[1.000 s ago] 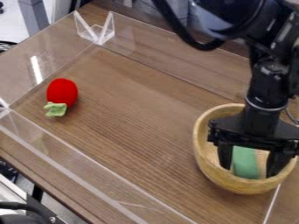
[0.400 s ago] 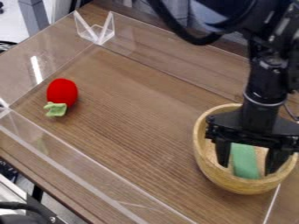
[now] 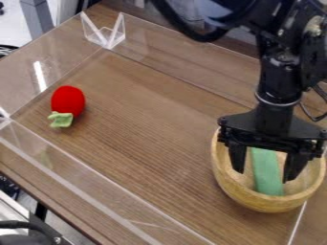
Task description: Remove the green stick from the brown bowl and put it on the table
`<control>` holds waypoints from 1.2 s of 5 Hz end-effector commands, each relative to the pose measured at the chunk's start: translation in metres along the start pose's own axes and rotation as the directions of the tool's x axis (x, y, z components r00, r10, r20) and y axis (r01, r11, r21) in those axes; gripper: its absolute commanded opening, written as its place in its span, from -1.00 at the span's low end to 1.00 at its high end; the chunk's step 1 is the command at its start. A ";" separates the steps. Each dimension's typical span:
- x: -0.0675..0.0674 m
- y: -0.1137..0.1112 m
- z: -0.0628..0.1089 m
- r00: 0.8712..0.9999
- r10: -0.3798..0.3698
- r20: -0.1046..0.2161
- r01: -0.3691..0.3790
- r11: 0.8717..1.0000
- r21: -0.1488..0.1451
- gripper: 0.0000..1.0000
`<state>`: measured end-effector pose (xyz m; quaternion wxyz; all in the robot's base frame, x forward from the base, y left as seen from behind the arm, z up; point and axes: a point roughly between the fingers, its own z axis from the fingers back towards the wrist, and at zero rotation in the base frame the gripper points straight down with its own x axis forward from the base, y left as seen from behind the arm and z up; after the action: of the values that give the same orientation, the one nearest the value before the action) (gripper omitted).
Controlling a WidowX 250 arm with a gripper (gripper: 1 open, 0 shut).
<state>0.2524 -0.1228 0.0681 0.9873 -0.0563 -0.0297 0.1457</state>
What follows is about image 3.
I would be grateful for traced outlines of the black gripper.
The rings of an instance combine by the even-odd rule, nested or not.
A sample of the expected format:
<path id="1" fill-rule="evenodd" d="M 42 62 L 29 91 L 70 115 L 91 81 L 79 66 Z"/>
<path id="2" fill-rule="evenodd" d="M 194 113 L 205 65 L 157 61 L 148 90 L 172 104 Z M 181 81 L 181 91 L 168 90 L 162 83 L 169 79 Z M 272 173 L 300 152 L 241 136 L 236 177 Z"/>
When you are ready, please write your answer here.
<path id="1" fill-rule="evenodd" d="M 284 183 L 297 178 L 312 158 L 321 157 L 327 143 L 322 128 L 296 117 L 292 109 L 292 106 L 265 104 L 261 101 L 253 110 L 217 119 L 218 142 L 228 149 L 236 172 L 244 173 L 248 147 L 286 154 Z"/>

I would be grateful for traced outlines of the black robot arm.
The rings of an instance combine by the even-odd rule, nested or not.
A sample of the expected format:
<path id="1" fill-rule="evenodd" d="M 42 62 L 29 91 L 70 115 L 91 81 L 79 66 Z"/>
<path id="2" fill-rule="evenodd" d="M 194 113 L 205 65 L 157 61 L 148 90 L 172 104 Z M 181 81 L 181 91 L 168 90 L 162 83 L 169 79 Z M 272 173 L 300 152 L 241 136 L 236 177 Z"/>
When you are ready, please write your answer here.
<path id="1" fill-rule="evenodd" d="M 197 42 L 212 42 L 233 28 L 254 35 L 260 75 L 257 105 L 218 118 L 218 141 L 233 170 L 244 171 L 249 147 L 285 154 L 282 181 L 297 178 L 322 154 L 327 132 L 293 115 L 304 92 L 327 79 L 327 9 L 318 0 L 197 0 L 202 20 L 214 26 L 197 32 L 166 0 L 150 0 L 173 28 Z"/>

